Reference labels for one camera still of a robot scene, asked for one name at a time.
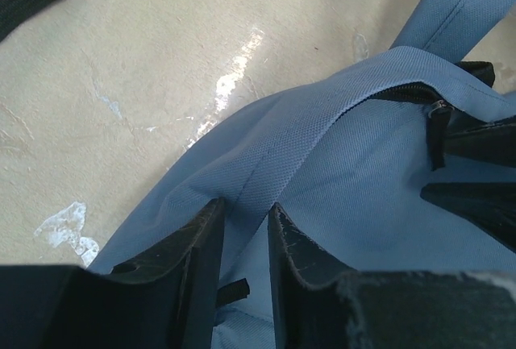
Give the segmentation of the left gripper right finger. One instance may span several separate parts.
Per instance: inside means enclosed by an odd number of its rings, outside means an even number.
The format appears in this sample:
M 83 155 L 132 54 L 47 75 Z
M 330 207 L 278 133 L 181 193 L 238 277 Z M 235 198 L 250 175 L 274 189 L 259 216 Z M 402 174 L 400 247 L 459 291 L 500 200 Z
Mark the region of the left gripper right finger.
M 279 348 L 512 348 L 515 277 L 504 272 L 357 271 L 268 214 Z

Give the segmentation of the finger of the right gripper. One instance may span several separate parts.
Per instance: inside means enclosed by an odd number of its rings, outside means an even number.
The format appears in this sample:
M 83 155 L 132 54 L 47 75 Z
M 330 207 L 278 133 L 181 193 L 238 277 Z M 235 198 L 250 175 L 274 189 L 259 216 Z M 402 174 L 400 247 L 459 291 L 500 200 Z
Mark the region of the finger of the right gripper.
M 448 129 L 444 152 L 489 164 L 515 168 L 515 117 L 484 123 L 458 118 Z
M 515 250 L 515 183 L 431 183 L 420 197 Z

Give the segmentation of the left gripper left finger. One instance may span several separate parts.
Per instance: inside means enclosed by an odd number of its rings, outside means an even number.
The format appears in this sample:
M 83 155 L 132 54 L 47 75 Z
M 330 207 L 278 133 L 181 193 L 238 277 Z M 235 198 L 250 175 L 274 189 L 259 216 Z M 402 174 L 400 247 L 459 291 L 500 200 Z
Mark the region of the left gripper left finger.
M 2 266 L 2 347 L 208 348 L 223 235 L 219 198 L 107 274 Z

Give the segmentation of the blue student backpack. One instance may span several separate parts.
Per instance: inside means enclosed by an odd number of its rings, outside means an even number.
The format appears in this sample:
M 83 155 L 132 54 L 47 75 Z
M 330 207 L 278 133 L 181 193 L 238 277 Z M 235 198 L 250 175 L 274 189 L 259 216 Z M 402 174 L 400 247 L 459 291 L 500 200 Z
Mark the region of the blue student backpack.
M 421 0 L 391 48 L 242 108 L 188 150 L 87 268 L 107 274 L 224 201 L 208 348 L 275 343 L 268 214 L 357 271 L 504 272 L 511 251 L 420 197 L 431 183 L 515 183 L 515 168 L 444 152 L 458 119 L 515 117 L 513 93 L 467 53 L 515 0 Z

